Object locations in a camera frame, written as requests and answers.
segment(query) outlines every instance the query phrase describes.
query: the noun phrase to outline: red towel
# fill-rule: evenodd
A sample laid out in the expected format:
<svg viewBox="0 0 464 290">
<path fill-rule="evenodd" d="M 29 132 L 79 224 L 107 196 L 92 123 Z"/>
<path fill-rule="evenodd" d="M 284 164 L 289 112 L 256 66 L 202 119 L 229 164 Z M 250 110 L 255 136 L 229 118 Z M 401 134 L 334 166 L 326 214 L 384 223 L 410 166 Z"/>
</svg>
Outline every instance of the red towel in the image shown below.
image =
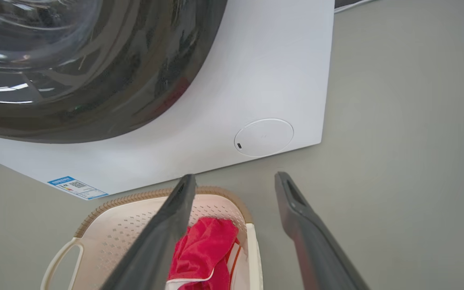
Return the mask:
<svg viewBox="0 0 464 290">
<path fill-rule="evenodd" d="M 238 232 L 230 220 L 200 218 L 175 246 L 166 289 L 228 290 L 227 258 Z"/>
</svg>

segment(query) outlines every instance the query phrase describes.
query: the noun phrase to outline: qr code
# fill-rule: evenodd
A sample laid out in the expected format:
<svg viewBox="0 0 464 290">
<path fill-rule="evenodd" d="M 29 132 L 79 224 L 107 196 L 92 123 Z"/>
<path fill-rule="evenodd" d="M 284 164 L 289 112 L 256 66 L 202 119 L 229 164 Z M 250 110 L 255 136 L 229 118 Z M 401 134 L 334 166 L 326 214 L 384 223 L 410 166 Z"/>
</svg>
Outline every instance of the qr code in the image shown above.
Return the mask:
<svg viewBox="0 0 464 290">
<path fill-rule="evenodd" d="M 81 182 L 79 182 L 79 181 L 71 182 L 70 185 L 76 187 L 77 189 L 80 189 L 80 188 L 86 186 L 85 184 L 83 184 L 83 183 L 81 183 Z"/>
</svg>

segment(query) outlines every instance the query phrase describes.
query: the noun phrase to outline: energy label sticker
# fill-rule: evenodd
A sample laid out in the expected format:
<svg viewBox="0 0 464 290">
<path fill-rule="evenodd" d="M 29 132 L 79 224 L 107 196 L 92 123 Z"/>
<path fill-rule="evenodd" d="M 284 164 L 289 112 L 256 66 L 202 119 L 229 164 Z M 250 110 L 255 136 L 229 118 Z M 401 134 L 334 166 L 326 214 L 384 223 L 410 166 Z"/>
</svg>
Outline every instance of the energy label sticker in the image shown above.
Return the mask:
<svg viewBox="0 0 464 290">
<path fill-rule="evenodd" d="M 94 187 L 89 186 L 70 176 L 55 179 L 55 180 L 49 181 L 48 183 L 58 187 L 59 189 L 63 189 L 67 192 L 70 192 L 74 195 L 84 198 L 86 200 L 95 199 L 95 198 L 102 197 L 102 196 L 108 196 L 107 193 L 104 193 L 103 191 L 95 189 Z"/>
</svg>

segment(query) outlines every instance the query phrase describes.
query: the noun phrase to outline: washing machine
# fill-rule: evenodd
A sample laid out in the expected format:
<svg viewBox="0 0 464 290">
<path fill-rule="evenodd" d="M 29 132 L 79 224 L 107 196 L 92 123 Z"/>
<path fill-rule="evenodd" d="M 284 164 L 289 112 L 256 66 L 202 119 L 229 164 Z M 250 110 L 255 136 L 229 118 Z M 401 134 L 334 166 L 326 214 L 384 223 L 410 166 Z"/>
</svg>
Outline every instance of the washing machine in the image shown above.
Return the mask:
<svg viewBox="0 0 464 290">
<path fill-rule="evenodd" d="M 88 200 L 320 143 L 333 18 L 334 0 L 0 0 L 0 164 Z"/>
</svg>

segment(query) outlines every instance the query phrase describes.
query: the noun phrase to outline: white basket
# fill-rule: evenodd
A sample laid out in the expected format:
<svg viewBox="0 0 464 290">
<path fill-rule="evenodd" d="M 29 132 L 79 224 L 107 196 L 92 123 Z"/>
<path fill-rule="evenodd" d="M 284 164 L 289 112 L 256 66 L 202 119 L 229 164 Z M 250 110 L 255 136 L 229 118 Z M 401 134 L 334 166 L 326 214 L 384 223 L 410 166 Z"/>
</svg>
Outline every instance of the white basket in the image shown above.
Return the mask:
<svg viewBox="0 0 464 290">
<path fill-rule="evenodd" d="M 99 289 L 170 193 L 171 189 L 138 193 L 109 201 L 93 211 L 73 239 L 51 261 L 42 279 L 41 290 L 49 289 L 58 264 L 74 246 L 80 248 L 80 253 L 69 290 Z M 189 226 L 200 217 L 232 220 L 239 229 L 239 244 L 248 256 L 250 290 L 263 289 L 255 227 L 243 202 L 222 188 L 198 187 Z"/>
</svg>

